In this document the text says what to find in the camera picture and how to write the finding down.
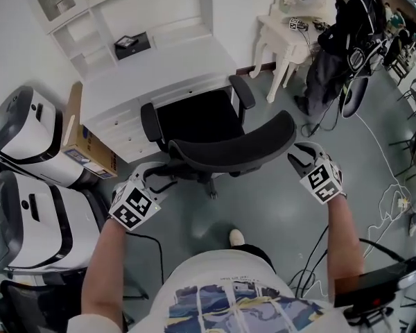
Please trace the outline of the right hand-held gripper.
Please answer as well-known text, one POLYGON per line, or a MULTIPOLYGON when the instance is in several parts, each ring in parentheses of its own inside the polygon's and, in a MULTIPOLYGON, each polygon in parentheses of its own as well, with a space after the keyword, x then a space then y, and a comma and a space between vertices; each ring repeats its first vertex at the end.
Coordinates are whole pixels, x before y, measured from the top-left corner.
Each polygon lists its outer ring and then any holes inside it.
POLYGON ((343 173, 321 145, 297 142, 294 146, 312 157, 308 164, 304 164, 291 153, 287 155, 288 161, 301 178, 301 184, 319 203, 326 204, 337 195, 347 197, 343 191, 343 173))

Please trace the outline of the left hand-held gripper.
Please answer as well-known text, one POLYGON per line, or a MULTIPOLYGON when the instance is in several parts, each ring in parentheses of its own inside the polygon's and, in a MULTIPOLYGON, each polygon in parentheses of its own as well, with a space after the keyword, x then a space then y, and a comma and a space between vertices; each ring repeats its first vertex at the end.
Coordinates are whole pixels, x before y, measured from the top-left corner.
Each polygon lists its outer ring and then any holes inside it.
POLYGON ((114 188, 109 215, 126 230, 133 231, 161 210, 169 189, 178 181, 167 176, 167 163, 139 164, 125 182, 114 188))

